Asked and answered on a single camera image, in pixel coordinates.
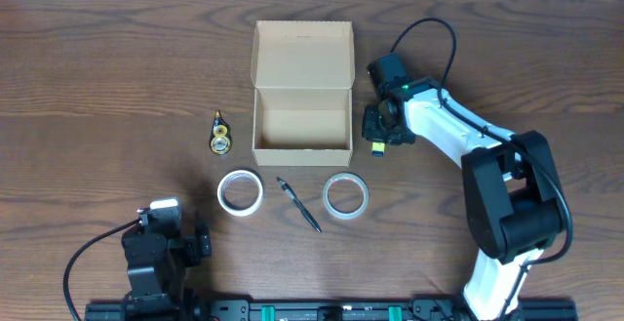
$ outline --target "green strip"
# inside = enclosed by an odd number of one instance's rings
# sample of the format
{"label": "green strip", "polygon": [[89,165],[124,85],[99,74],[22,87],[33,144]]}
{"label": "green strip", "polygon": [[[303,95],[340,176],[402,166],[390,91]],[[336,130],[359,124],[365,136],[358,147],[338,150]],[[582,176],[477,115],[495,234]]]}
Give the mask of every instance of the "green strip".
{"label": "green strip", "polygon": [[390,321],[403,321],[403,313],[400,306],[388,307],[388,313],[390,314]]}
{"label": "green strip", "polygon": [[262,321],[275,321],[275,307],[263,306],[260,313],[262,314]]}

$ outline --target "open box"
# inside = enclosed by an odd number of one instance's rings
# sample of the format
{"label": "open box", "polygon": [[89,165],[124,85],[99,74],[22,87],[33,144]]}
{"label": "open box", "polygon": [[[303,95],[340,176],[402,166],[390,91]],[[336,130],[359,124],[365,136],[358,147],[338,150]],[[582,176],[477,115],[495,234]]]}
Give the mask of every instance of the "open box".
{"label": "open box", "polygon": [[348,166],[353,152],[351,22],[258,21],[253,145],[260,166]]}

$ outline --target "black pen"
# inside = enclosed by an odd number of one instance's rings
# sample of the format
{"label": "black pen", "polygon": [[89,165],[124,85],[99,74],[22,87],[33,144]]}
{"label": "black pen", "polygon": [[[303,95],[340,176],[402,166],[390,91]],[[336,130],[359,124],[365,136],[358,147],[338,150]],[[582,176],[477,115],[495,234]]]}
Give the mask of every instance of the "black pen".
{"label": "black pen", "polygon": [[277,183],[279,183],[280,186],[282,187],[282,190],[284,190],[286,194],[288,194],[291,197],[292,202],[296,205],[297,208],[299,208],[299,210],[301,211],[301,214],[305,217],[305,219],[308,220],[308,222],[310,222],[312,227],[314,227],[314,229],[316,229],[317,232],[321,233],[322,232],[321,227],[316,222],[316,220],[312,218],[312,215],[310,215],[310,212],[308,212],[307,209],[305,209],[305,207],[303,206],[303,204],[301,204],[301,201],[297,199],[296,194],[294,194],[293,189],[289,186],[289,184],[280,178],[276,178],[276,179],[277,179]]}

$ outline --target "wooden surface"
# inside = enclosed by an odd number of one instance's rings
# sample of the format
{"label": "wooden surface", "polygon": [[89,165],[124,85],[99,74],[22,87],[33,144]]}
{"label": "wooden surface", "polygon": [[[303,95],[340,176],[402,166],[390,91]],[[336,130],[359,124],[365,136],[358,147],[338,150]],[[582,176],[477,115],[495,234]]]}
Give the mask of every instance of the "wooden surface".
{"label": "wooden surface", "polygon": [[[408,299],[457,293],[477,247],[460,172],[426,140],[370,156],[360,138],[374,101],[365,66],[413,20],[457,30],[448,89],[488,121],[549,140],[574,216],[569,255],[531,270],[524,296],[572,297],[583,319],[624,315],[624,0],[0,0],[0,319],[68,320],[61,277],[87,240],[176,195],[211,224],[214,257],[188,282],[255,299]],[[355,152],[350,168],[257,168],[251,153],[256,20],[351,20]],[[414,75],[440,78],[449,38],[423,25],[399,48]],[[227,156],[209,152],[220,109]],[[215,200],[231,170],[257,169],[260,210]],[[333,220],[321,191],[351,171],[370,188],[355,221]],[[279,189],[280,176],[324,230]],[[252,194],[232,193],[239,199]],[[332,196],[354,206],[359,194]],[[129,289],[115,236],[76,263],[89,300]]]}

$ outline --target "white ring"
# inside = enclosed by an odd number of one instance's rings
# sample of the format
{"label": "white ring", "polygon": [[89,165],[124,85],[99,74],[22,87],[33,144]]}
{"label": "white ring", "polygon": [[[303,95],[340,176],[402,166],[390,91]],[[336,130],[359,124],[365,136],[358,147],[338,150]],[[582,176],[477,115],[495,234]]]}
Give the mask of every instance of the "white ring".
{"label": "white ring", "polygon": [[[364,200],[362,200],[362,204],[360,205],[360,207],[351,213],[341,212],[337,210],[337,208],[334,205],[332,205],[332,203],[330,203],[330,197],[329,197],[330,187],[332,186],[332,184],[336,183],[337,181],[343,181],[343,180],[353,181],[355,184],[357,184],[360,187],[360,189],[362,189],[362,196],[364,197]],[[364,183],[362,179],[360,179],[359,177],[353,174],[349,174],[349,173],[335,174],[325,183],[325,188],[323,188],[323,203],[325,203],[325,208],[330,212],[330,214],[333,217],[337,219],[341,219],[341,220],[352,220],[358,217],[359,215],[361,215],[364,212],[364,210],[367,208],[367,205],[369,204],[369,188],[367,187],[367,185]]]}
{"label": "white ring", "polygon": [[[257,185],[257,198],[255,198],[253,204],[249,208],[240,210],[233,208],[232,204],[228,202],[227,199],[225,199],[225,188],[230,182],[239,178],[250,179],[255,182],[255,185]],[[263,197],[264,190],[262,188],[262,182],[260,181],[260,178],[254,173],[247,170],[236,170],[227,174],[218,184],[218,188],[216,189],[216,198],[218,199],[218,203],[221,205],[221,208],[225,209],[226,212],[236,217],[245,217],[253,214],[257,210],[257,208],[260,207],[260,204],[262,204]]]}

